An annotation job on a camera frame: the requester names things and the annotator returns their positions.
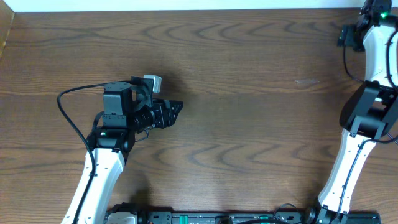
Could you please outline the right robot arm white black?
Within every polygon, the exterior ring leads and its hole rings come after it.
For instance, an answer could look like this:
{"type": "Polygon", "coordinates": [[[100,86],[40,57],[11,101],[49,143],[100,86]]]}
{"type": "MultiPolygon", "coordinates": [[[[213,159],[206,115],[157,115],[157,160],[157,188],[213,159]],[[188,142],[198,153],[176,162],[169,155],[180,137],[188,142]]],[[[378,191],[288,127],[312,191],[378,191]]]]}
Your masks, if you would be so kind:
{"type": "Polygon", "coordinates": [[[351,196],[367,157],[376,144],[397,140],[383,139],[397,121],[397,16],[391,9],[391,0],[367,0],[357,23],[343,26],[338,46],[366,54],[365,76],[341,111],[336,161],[302,223],[355,222],[351,196]]]}

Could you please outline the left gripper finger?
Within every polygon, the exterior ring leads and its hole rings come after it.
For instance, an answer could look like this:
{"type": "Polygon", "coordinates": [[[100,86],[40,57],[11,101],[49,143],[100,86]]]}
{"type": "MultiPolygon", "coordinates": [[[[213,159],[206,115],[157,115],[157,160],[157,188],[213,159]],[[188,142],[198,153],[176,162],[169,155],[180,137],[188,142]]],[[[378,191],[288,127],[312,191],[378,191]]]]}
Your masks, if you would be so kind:
{"type": "Polygon", "coordinates": [[[177,100],[164,100],[165,108],[172,114],[179,114],[183,108],[183,102],[177,100]]]}
{"type": "Polygon", "coordinates": [[[174,125],[178,117],[178,113],[171,111],[169,114],[169,125],[174,125]]]}

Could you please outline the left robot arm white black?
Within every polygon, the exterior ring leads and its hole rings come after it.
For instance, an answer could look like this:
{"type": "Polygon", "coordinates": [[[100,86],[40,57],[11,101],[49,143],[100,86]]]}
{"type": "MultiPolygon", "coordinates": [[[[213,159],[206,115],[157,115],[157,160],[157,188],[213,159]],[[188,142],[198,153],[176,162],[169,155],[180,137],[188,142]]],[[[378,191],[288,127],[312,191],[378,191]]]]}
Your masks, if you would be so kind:
{"type": "Polygon", "coordinates": [[[87,137],[79,131],[87,153],[83,173],[63,223],[103,223],[114,186],[124,170],[136,135],[175,124],[182,101],[153,98],[154,81],[102,84],[104,110],[87,137]]]}

